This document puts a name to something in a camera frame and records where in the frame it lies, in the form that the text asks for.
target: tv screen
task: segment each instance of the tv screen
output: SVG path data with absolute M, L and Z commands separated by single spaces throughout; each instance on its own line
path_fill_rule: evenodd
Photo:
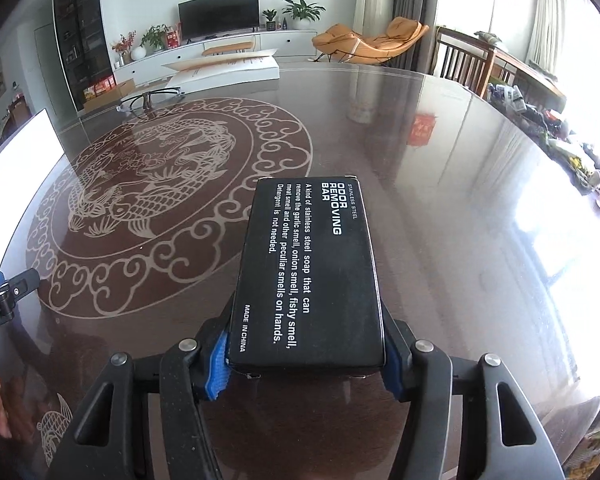
M 258 0 L 190 0 L 178 10 L 184 40 L 260 25 Z

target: silver bolt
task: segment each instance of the silver bolt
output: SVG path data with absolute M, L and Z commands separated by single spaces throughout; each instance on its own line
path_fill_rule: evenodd
M 195 339 L 183 339 L 178 343 L 178 348 L 183 352 L 191 352 L 195 350 L 198 346 L 198 342 Z
M 111 356 L 111 364 L 114 366 L 122 366 L 126 363 L 126 354 L 124 352 L 118 352 Z
M 418 339 L 416 341 L 416 349 L 425 354 L 433 351 L 433 343 L 426 339 Z
M 502 361 L 496 354 L 485 354 L 484 362 L 487 363 L 489 366 L 500 366 L 500 363 Z

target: plant pot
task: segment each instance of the plant pot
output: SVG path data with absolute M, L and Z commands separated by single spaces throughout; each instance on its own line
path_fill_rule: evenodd
M 135 49 L 131 51 L 131 59 L 134 61 L 138 61 L 144 56 L 146 56 L 146 49 L 142 45 L 136 46 Z
M 308 30 L 311 28 L 312 21 L 309 18 L 303 18 L 302 20 L 294 19 L 295 30 Z

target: circular table pattern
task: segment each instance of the circular table pattern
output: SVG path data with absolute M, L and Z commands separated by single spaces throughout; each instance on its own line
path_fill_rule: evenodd
M 40 300 L 119 316 L 169 298 L 242 248 L 256 181 L 305 176 L 311 139 L 268 103 L 209 98 L 130 120 L 50 186 L 27 239 Z

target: white tv cabinet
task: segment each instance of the white tv cabinet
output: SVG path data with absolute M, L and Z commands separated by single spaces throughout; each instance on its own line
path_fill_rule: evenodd
M 316 51 L 311 40 L 316 35 L 315 30 L 259 30 L 257 32 L 219 36 L 211 40 L 200 40 L 171 50 L 151 54 L 144 59 L 115 68 L 113 74 L 116 83 L 133 79 L 136 86 L 138 86 L 173 75 L 175 72 L 172 69 L 163 66 L 167 63 L 201 57 L 203 51 L 214 46 L 246 41 L 253 41 L 251 50 L 254 51 L 276 48 L 278 51 L 274 57 L 278 63 L 306 61 L 311 58 L 315 59 Z

